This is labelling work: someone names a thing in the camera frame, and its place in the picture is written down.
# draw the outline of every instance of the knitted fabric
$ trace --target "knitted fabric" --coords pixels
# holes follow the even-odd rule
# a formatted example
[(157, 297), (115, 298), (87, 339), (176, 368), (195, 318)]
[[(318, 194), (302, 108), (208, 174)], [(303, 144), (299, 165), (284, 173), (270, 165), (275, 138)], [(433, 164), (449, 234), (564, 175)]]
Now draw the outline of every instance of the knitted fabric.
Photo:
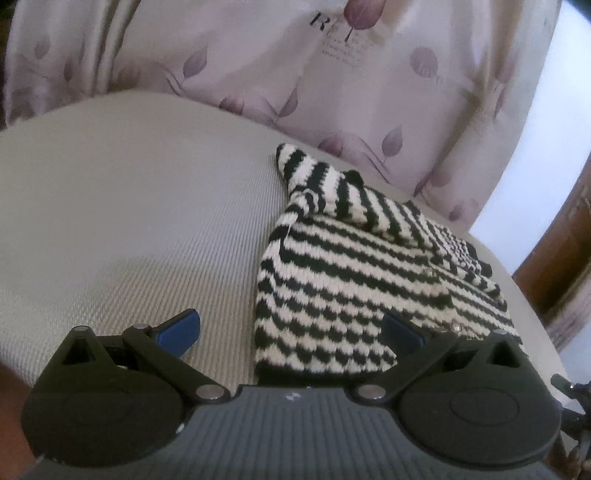
[(380, 342), (394, 312), (426, 329), (520, 341), (499, 286), (474, 247), (292, 145), (277, 148), (289, 203), (258, 275), (259, 375), (362, 378), (396, 363)]

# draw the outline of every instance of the brown object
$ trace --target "brown object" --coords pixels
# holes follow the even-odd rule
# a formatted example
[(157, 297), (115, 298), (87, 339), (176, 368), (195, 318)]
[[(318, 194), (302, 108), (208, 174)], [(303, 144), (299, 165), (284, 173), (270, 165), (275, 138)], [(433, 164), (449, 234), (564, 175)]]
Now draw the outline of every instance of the brown object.
[(591, 258), (590, 160), (544, 236), (513, 275), (540, 317), (560, 300)]
[(12, 480), (35, 464), (21, 430), (21, 410), (29, 387), (0, 365), (0, 480)]

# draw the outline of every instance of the black and white striped garment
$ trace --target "black and white striped garment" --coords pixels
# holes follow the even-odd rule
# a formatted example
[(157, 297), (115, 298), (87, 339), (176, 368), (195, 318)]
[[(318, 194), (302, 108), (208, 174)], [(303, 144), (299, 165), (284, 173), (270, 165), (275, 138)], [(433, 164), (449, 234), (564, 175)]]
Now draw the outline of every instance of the black and white striped garment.
[(289, 203), (258, 275), (260, 378), (362, 378), (393, 366), (379, 340), (386, 312), (427, 329), (518, 340), (490, 266), (412, 203), (365, 187), (292, 145), (277, 149)]

